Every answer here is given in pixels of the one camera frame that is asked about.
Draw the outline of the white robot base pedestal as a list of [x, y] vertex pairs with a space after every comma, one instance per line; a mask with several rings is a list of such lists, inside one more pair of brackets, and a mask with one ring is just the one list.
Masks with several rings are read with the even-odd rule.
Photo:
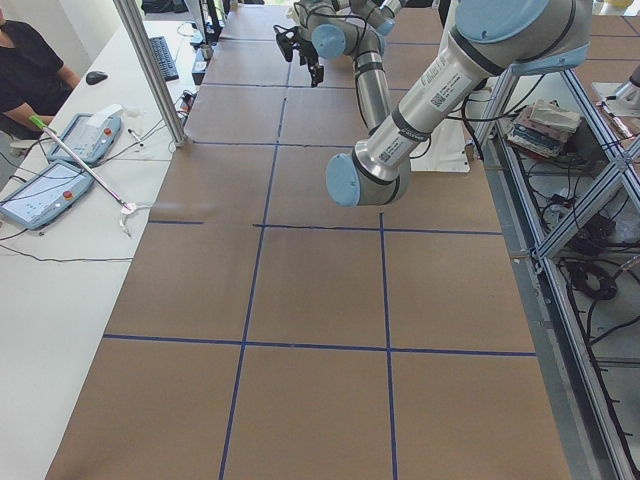
[[411, 152], [411, 171], [466, 174], [470, 165], [465, 147], [462, 123], [446, 119]]

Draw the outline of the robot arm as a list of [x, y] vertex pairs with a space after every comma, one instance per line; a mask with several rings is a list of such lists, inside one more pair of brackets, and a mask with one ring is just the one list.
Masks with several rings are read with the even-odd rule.
[[351, 0], [349, 7], [379, 35], [387, 36], [396, 25], [396, 15], [406, 5], [404, 0]]
[[317, 56], [352, 58], [358, 105], [370, 134], [332, 157], [326, 186], [342, 206], [386, 205], [407, 189], [411, 153], [484, 79], [580, 65], [589, 47], [589, 1], [461, 1], [446, 46], [395, 108], [382, 64], [383, 36], [402, 1], [298, 1], [293, 17]]

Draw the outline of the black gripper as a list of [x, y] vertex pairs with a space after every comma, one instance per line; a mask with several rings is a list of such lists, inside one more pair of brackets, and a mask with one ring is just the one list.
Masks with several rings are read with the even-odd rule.
[[312, 42], [299, 42], [299, 58], [300, 65], [309, 68], [310, 86], [319, 86], [324, 81], [324, 66], [319, 63], [319, 56]]

